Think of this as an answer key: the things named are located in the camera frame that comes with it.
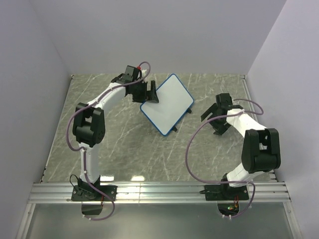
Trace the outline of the blue framed whiteboard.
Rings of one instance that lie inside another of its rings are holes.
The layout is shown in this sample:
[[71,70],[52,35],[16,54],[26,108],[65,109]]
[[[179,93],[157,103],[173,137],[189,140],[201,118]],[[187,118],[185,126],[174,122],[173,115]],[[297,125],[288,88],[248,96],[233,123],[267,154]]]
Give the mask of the blue framed whiteboard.
[[186,113],[191,113],[194,98],[176,74],[171,74],[157,89],[158,103],[144,102],[141,112],[160,132],[167,136]]

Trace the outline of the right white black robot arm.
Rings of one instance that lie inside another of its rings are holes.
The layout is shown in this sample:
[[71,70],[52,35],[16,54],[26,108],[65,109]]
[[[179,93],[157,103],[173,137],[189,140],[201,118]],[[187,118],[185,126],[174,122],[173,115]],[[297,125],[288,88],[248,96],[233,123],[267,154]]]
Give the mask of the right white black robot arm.
[[225,199],[239,196],[248,199],[244,181],[249,182],[256,176],[277,169],[281,165],[279,132],[256,122],[240,105],[214,103],[202,115],[201,121],[210,120],[216,135],[223,135],[231,126],[244,138],[241,163],[226,173],[221,184],[220,194]]

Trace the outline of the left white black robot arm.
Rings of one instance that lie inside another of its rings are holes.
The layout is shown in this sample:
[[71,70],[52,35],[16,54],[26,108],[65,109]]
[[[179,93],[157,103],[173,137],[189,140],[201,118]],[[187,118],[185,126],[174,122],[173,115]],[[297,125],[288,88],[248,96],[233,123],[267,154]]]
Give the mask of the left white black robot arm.
[[74,186],[75,195],[86,201],[109,200],[115,198],[111,190],[101,185],[99,173],[98,147],[105,133],[105,112],[109,111],[127,95],[132,96],[135,103],[158,103],[156,82],[145,81],[145,76],[139,68],[132,73],[122,73],[116,76],[108,87],[95,99],[87,103],[78,103],[74,115],[67,125],[67,133],[72,133],[78,142],[78,148],[71,145],[69,136],[66,141],[72,151],[80,152],[81,172]]

